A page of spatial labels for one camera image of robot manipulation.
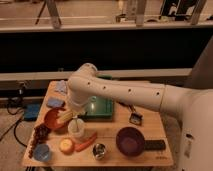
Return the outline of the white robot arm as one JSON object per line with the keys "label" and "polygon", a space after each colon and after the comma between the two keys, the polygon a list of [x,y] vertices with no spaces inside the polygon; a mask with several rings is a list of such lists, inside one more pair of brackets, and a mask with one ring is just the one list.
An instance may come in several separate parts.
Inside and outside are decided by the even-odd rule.
{"label": "white robot arm", "polygon": [[74,110],[100,96],[176,116],[182,120],[177,171],[213,171],[213,89],[105,80],[91,63],[73,72],[67,86],[68,105]]}

